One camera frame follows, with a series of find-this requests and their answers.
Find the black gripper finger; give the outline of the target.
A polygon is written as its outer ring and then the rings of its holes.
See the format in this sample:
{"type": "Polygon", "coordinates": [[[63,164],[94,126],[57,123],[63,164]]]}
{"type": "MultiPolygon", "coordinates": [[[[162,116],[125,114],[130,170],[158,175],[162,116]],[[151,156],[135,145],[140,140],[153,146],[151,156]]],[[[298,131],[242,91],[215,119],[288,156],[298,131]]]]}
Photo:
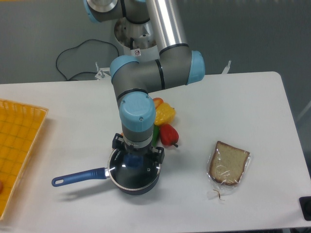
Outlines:
{"type": "Polygon", "coordinates": [[[153,165],[161,165],[165,157],[165,152],[163,147],[153,147],[151,146],[151,160],[153,165]]]}
{"type": "Polygon", "coordinates": [[[111,154],[114,154],[117,151],[120,151],[122,155],[126,154],[126,149],[125,149],[125,142],[123,135],[119,133],[115,133],[113,140],[112,140],[112,152],[111,154]]]}

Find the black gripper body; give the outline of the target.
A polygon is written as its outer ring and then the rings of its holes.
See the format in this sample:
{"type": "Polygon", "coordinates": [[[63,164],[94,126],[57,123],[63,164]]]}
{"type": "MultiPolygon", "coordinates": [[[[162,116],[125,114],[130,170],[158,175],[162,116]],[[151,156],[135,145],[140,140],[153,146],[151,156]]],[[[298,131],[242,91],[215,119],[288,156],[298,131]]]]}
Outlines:
{"type": "Polygon", "coordinates": [[[151,150],[152,140],[148,139],[142,142],[134,142],[125,139],[124,140],[124,156],[145,156],[151,150]]]}

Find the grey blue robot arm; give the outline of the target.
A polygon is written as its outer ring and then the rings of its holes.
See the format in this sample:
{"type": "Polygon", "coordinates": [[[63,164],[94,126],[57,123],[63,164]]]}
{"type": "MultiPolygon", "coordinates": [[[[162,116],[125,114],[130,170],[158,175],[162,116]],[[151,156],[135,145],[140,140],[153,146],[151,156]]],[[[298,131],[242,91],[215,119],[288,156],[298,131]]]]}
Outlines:
{"type": "Polygon", "coordinates": [[[111,82],[119,108],[127,166],[141,167],[145,160],[162,163],[164,151],[152,149],[156,109],[149,94],[201,81],[205,63],[189,48],[174,0],[86,0],[85,9],[96,22],[124,18],[133,24],[150,23],[159,57],[140,61],[122,55],[110,65],[111,82]]]}

